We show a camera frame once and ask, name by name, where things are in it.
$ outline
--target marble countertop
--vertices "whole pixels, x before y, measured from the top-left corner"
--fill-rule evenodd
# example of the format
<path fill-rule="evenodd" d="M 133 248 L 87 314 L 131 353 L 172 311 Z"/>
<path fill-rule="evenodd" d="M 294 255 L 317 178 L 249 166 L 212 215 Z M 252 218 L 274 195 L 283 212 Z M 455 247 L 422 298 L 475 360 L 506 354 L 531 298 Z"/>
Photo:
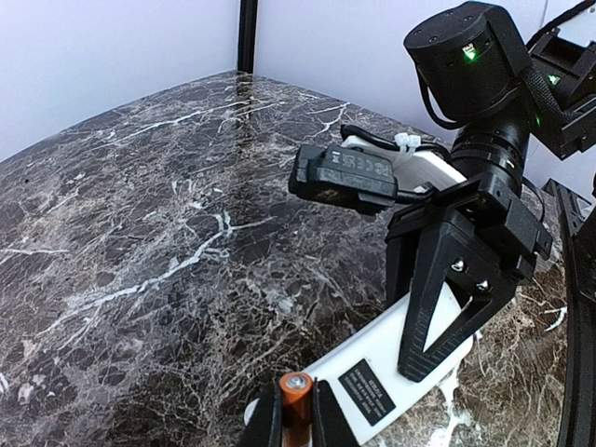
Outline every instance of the marble countertop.
<path fill-rule="evenodd" d="M 338 142 L 340 123 L 412 130 L 228 73 L 1 163 L 0 446 L 232 446 L 264 383 L 379 315 L 390 214 L 287 191 L 297 147 Z M 453 403 L 436 388 L 367 445 L 556 444 L 565 293 L 550 205 L 551 259 L 481 331 Z"/>

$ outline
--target green light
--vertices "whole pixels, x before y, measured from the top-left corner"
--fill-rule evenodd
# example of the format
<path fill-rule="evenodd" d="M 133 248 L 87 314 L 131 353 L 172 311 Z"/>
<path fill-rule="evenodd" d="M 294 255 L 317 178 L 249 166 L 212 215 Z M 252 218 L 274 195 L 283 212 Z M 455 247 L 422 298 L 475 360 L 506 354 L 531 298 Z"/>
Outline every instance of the green light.
<path fill-rule="evenodd" d="M 474 61 L 476 56 L 478 56 L 478 51 L 474 47 L 474 44 L 467 44 L 462 48 L 462 51 L 464 51 L 464 55 L 469 61 Z"/>
<path fill-rule="evenodd" d="M 561 78 L 555 74 L 549 74 L 549 81 L 550 84 L 552 84 L 553 86 L 556 86 L 557 84 L 559 84 L 559 81 L 561 80 Z"/>

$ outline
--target white wall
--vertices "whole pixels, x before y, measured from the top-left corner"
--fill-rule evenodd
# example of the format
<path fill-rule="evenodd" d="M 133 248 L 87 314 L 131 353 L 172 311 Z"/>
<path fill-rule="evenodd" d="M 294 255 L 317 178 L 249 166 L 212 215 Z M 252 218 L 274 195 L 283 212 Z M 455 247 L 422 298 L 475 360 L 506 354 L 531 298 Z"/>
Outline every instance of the white wall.
<path fill-rule="evenodd" d="M 255 72 L 351 101 L 450 140 L 453 133 L 427 116 L 403 39 L 420 21 L 462 1 L 260 0 Z M 527 40 L 574 0 L 491 3 L 508 9 Z M 577 161 L 573 168 L 561 167 L 537 146 L 534 142 L 530 148 L 533 156 L 526 171 L 534 181 L 554 176 L 590 194 L 596 164 L 580 167 Z M 589 156 L 596 159 L 596 149 Z"/>
<path fill-rule="evenodd" d="M 0 0 L 0 160 L 236 67 L 240 0 Z"/>

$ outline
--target bolt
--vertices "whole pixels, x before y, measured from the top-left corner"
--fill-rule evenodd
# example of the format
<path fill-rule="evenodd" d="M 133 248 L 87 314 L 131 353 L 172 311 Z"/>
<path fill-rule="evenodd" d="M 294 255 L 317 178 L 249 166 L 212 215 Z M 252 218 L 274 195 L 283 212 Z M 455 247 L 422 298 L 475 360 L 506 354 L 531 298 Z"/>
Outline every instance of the bolt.
<path fill-rule="evenodd" d="M 451 264 L 451 269 L 454 272 L 463 272 L 465 268 L 466 268 L 466 265 L 464 264 L 464 262 L 461 259 L 458 259 L 453 264 Z"/>
<path fill-rule="evenodd" d="M 291 389 L 304 389 L 308 382 L 303 375 L 293 375 L 286 381 L 286 385 Z"/>
<path fill-rule="evenodd" d="M 479 291 L 488 291 L 488 288 L 489 283 L 486 279 L 483 282 L 479 282 L 478 284 L 476 284 L 476 289 L 478 289 Z"/>

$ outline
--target black pole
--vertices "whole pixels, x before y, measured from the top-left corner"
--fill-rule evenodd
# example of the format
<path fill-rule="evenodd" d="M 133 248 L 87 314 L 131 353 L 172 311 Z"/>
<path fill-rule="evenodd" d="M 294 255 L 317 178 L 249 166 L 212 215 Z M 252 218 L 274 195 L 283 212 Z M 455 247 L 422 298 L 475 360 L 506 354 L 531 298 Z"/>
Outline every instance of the black pole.
<path fill-rule="evenodd" d="M 240 72 L 254 71 L 254 44 L 257 35 L 258 0 L 242 0 L 238 32 L 238 64 Z"/>

